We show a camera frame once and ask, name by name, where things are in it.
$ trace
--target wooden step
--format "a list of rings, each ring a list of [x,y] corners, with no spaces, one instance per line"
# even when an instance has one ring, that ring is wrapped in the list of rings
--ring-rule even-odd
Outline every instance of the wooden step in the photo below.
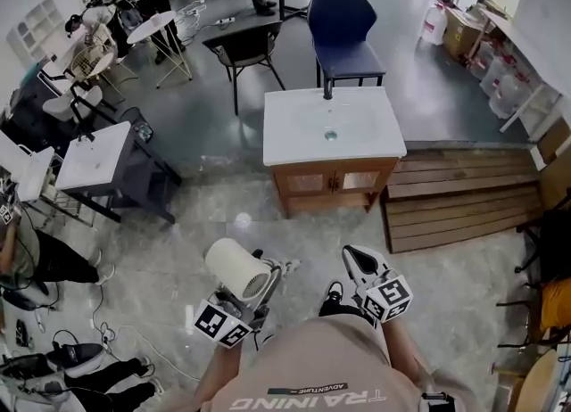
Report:
[[[516,227],[542,215],[535,185],[385,202],[389,251],[415,251]]]
[[[464,194],[539,180],[527,150],[415,151],[396,166],[388,201]]]

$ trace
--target orange cushion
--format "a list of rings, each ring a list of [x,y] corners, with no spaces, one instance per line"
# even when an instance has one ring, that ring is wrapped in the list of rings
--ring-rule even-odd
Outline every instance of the orange cushion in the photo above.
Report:
[[[549,282],[542,290],[542,332],[571,325],[571,277]]]

